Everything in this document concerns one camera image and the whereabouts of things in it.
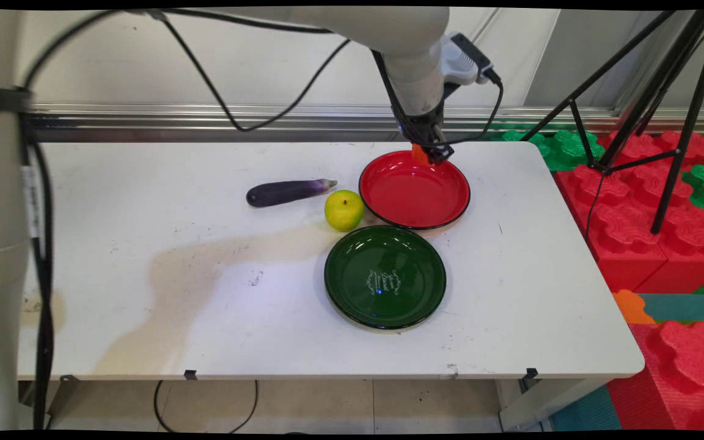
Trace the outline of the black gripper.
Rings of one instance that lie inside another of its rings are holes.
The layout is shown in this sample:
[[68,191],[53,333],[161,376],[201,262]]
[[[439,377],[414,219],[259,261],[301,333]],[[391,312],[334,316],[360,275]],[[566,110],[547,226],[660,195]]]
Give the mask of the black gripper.
[[444,141],[436,131],[436,127],[441,128],[444,120],[444,101],[439,101],[435,109],[419,116],[407,115],[402,104],[397,103],[396,120],[400,134],[412,142],[414,148],[430,150],[430,164],[435,166],[444,164],[453,155],[453,147],[442,143]]

